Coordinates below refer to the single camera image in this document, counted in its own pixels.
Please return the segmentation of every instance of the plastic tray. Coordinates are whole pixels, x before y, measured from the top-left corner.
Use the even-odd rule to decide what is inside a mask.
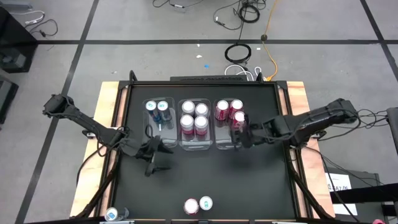
[[[207,108],[209,109],[208,115],[207,115],[207,120],[208,120],[208,130],[206,135],[196,135],[194,134],[189,134],[186,135],[182,133],[181,125],[180,125],[180,119],[184,115],[182,111],[182,104],[190,100],[192,101],[195,106],[198,105],[199,103],[204,103],[206,104]],[[198,150],[207,150],[210,148],[210,146],[213,144],[213,121],[211,119],[212,117],[212,108],[211,108],[211,103],[210,100],[207,99],[184,99],[179,101],[178,103],[178,142],[180,146],[187,151],[198,151]]]
[[[217,103],[220,100],[225,100],[230,105],[233,100],[238,100],[237,98],[224,98],[214,101],[213,110],[215,111],[217,107]],[[221,150],[228,150],[228,149],[239,149],[242,147],[241,143],[232,143],[231,140],[231,123],[232,119],[228,117],[224,121],[220,121],[216,119],[216,116],[213,116],[213,123],[214,123],[214,132],[215,132],[215,142],[217,149]]]
[[[150,100],[155,101],[156,104],[158,104],[158,102],[160,102],[160,101],[166,101],[169,104],[170,113],[172,115],[171,121],[163,121],[162,120],[160,122],[155,122],[145,108],[146,103]],[[144,132],[145,132],[146,126],[149,124],[152,126],[153,136],[160,135],[163,143],[167,147],[175,147],[177,145],[178,141],[177,141],[177,122],[176,122],[177,117],[176,117],[176,113],[175,113],[174,99],[171,97],[147,99],[147,100],[144,100],[144,102],[142,103],[142,107],[144,110],[144,115],[143,115],[143,117],[144,117],[144,119],[143,119]],[[145,143],[147,141],[148,141],[148,137],[144,134],[142,137],[142,142]]]

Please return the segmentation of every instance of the wooden board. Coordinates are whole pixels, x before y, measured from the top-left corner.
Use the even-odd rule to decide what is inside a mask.
[[[305,92],[303,82],[287,82],[289,88],[290,104],[292,105],[293,114],[300,114],[310,110]],[[116,95],[118,92],[118,82],[103,82],[94,119],[104,126],[110,126],[113,116],[114,104],[116,102]],[[118,111],[117,126],[121,125],[123,116],[124,100],[126,98],[126,90],[122,92],[121,105]],[[284,99],[283,92],[280,91],[281,99]],[[286,105],[282,102],[282,111],[286,113]],[[308,143],[309,147],[319,150],[316,140],[311,139]],[[96,150],[96,140],[89,140],[86,148],[85,158]],[[111,157],[110,166],[113,163],[114,154]],[[309,149],[302,150],[302,160],[305,170],[305,177],[307,180],[308,188],[314,197],[318,200],[319,204],[325,211],[335,216],[333,204],[331,202],[329,190],[326,184],[325,171],[323,170],[322,160],[320,155]],[[87,162],[86,166],[82,169],[79,179],[79,184],[76,189],[75,199],[73,201],[71,216],[80,213],[86,204],[91,200],[93,194],[97,191],[100,183],[101,172],[104,164],[104,159],[99,156],[94,156]],[[306,217],[305,205],[303,195],[298,189],[298,200],[300,204],[301,216]],[[109,187],[103,196],[103,203],[101,206],[101,215],[106,211],[106,205],[109,199]]]

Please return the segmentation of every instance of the black floor stripe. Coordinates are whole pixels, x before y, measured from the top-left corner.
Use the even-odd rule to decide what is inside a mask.
[[[384,55],[387,57],[387,61],[390,64],[391,70],[394,73],[396,79],[398,80],[398,67],[396,64],[396,61],[394,59],[394,57],[392,56],[390,49],[388,48],[387,44],[392,44],[389,42],[386,42],[384,40],[383,35],[381,34],[381,31],[379,29],[379,26],[376,23],[376,20],[374,20],[374,17],[372,15],[372,12],[368,6],[368,4],[366,3],[365,0],[361,0],[361,4],[363,9],[365,10],[366,15],[368,16],[369,22],[372,25],[372,28],[374,30],[374,33],[376,34],[376,37],[378,40],[380,40],[380,44],[381,44],[381,48],[383,49]]]
[[[159,45],[159,44],[234,44],[238,40],[223,39],[182,39],[182,40],[85,40],[91,45]],[[240,40],[244,44],[261,44],[261,40]],[[80,40],[39,40],[39,44],[79,44]],[[358,45],[358,44],[398,44],[398,40],[267,40],[266,44],[315,44],[315,45]]]
[[[68,90],[70,88],[70,84],[72,83],[72,79],[73,79],[73,76],[75,74],[75,70],[76,70],[77,64],[79,62],[81,51],[83,50],[83,46],[84,46],[85,40],[87,38],[88,31],[90,29],[90,25],[93,22],[93,18],[94,18],[94,14],[95,14],[96,8],[98,6],[98,2],[99,2],[99,0],[94,0],[93,1],[93,5],[91,7],[90,13],[88,14],[88,18],[87,18],[87,21],[86,21],[85,28],[83,29],[83,33],[81,35],[81,38],[80,38],[80,41],[79,41],[79,45],[78,45],[78,47],[76,49],[75,56],[73,57],[72,64],[70,65],[70,69],[69,69],[69,72],[68,72],[67,79],[65,80],[65,83],[64,83],[63,88],[62,88],[62,93],[63,94],[67,94],[68,93]],[[43,166],[44,166],[44,163],[45,163],[45,159],[47,158],[47,154],[49,153],[49,149],[50,149],[51,142],[52,142],[52,139],[53,139],[54,134],[55,134],[55,129],[57,128],[57,124],[58,124],[58,119],[57,118],[53,118],[51,120],[49,130],[47,131],[47,135],[45,137],[45,140],[44,140],[44,143],[43,143],[43,146],[42,146],[42,150],[40,151],[39,158],[37,159],[35,169],[33,171],[32,177],[30,178],[30,182],[29,182],[28,188],[26,190],[24,199],[22,201],[21,207],[19,209],[19,212],[18,212],[18,215],[17,215],[17,218],[16,218],[16,223],[18,223],[18,224],[19,223],[23,223],[25,221],[27,212],[29,210],[30,203],[32,201],[34,192],[36,190],[37,183],[39,182],[40,175],[41,175],[41,173],[43,171]]]

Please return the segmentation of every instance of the floor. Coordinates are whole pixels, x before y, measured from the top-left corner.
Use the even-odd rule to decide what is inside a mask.
[[[43,41],[28,73],[1,73],[19,85],[0,131],[2,222],[69,216],[87,140],[79,126],[42,115],[52,93],[67,93],[77,107],[93,115],[101,82],[126,80],[131,69],[139,80],[222,75],[229,65],[224,51],[239,30],[226,30],[212,17],[231,2],[204,0],[182,13],[167,4],[154,8],[151,0],[34,1],[35,10],[58,22],[59,32],[48,37],[55,42],[35,34]],[[267,0],[260,20],[245,24],[241,37],[252,48],[247,67],[260,66],[263,74],[274,72],[258,41],[272,4]],[[394,0],[279,1],[268,30],[268,48],[279,67],[275,80],[303,81],[313,109],[337,98],[351,100],[357,110],[397,106],[397,7]],[[231,9],[220,11],[218,20],[229,27],[239,25]],[[43,29],[53,31],[50,24]],[[236,58],[242,54],[241,49],[231,52]],[[328,131],[339,134],[345,129]],[[384,183],[398,182],[398,156],[388,126],[321,142],[320,149],[346,169],[378,173]]]

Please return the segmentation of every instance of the black metal frame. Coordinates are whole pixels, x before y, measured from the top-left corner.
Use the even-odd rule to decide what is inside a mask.
[[[129,107],[128,105],[130,104],[130,95],[132,92],[132,88],[134,88],[134,86],[173,86],[173,85],[193,85],[193,86],[220,86],[220,85],[239,85],[239,86],[263,86],[263,85],[274,85],[275,86],[275,95],[277,97],[277,102],[278,102],[278,110],[279,113],[282,114],[282,106],[281,106],[281,98],[279,96],[279,91],[278,91],[278,86],[285,86],[285,88],[282,88],[284,90],[284,96],[285,96],[285,102],[286,102],[286,107],[288,109],[288,113],[292,114],[292,109],[291,109],[291,105],[290,105],[290,98],[289,98],[289,94],[287,93],[287,82],[284,82],[285,84],[283,84],[283,82],[263,82],[261,78],[258,78],[256,82],[234,82],[234,81],[222,81],[222,82],[170,82],[170,81],[157,81],[157,82],[147,82],[147,81],[137,81],[134,75],[134,78],[131,76],[129,81],[120,81],[119,82],[119,87],[118,87],[118,95],[116,98],[116,104],[115,105],[115,110],[114,110],[114,114],[113,114],[113,125],[116,124],[116,116],[117,116],[117,112],[119,109],[119,104],[121,101],[121,92],[122,90],[127,87],[127,96],[126,96],[126,100],[124,103],[124,111],[123,111],[123,120],[122,120],[122,124],[126,125],[126,115],[128,113]],[[290,146],[286,144],[286,142],[283,144],[284,147],[284,156],[285,156],[285,160],[286,160],[286,170],[288,170],[288,166],[287,163],[288,161],[291,161],[292,158],[290,156]],[[103,167],[103,173],[102,173],[102,178],[101,178],[101,184],[104,180],[104,178],[106,177],[106,173],[108,172],[108,166],[109,166],[109,158],[110,158],[110,154],[108,154],[105,158],[105,163],[104,163],[104,167]],[[302,160],[301,160],[301,156],[296,156],[297,161],[300,161],[300,166],[298,166],[298,171],[300,176],[303,178],[303,182],[306,184],[305,181],[305,176],[304,176],[304,171],[303,171],[303,166],[302,166]],[[292,195],[292,202],[293,202],[293,207],[294,207],[294,213],[295,213],[295,217],[296,218],[300,218],[301,213],[300,213],[300,206],[299,206],[299,200],[298,200],[298,196],[297,196],[297,189],[296,189],[296,184],[294,179],[291,177],[290,172],[288,172],[287,174],[289,176],[289,180],[290,180],[290,192]],[[118,176],[116,176],[116,178],[112,181],[111,184],[111,193],[109,194],[109,200],[108,200],[108,207],[111,207],[114,204],[114,194],[115,194],[115,186],[118,183]],[[102,200],[100,200],[98,202],[98,205],[96,207],[96,213],[95,215],[99,215],[99,211],[100,211],[100,206],[101,206]],[[308,200],[305,199],[305,207],[306,207],[306,211],[307,211],[307,216],[308,217],[312,217],[312,209],[311,206],[308,203]]]

